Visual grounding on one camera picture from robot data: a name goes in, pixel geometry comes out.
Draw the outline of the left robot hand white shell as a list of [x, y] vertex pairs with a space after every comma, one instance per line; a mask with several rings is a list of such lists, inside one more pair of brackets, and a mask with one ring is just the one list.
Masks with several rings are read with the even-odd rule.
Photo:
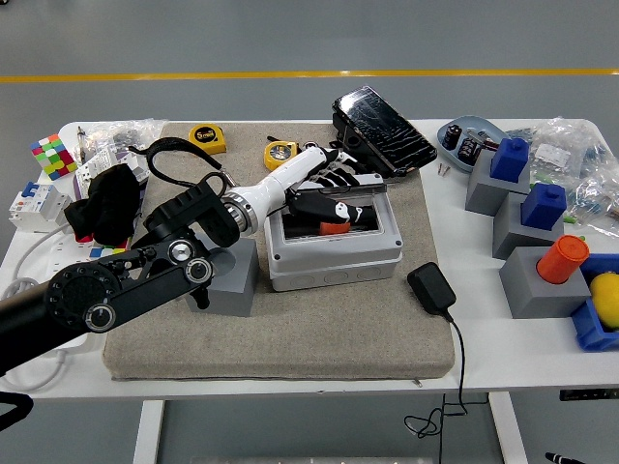
[[371, 206], [353, 206], [336, 201], [323, 193], [287, 192], [306, 180], [323, 166], [335, 161], [354, 160], [345, 152], [311, 147], [285, 162], [251, 187], [233, 188], [227, 196], [228, 209], [236, 210], [242, 232], [253, 233], [261, 227], [268, 215], [284, 206], [292, 214], [334, 224], [367, 223], [377, 218]]

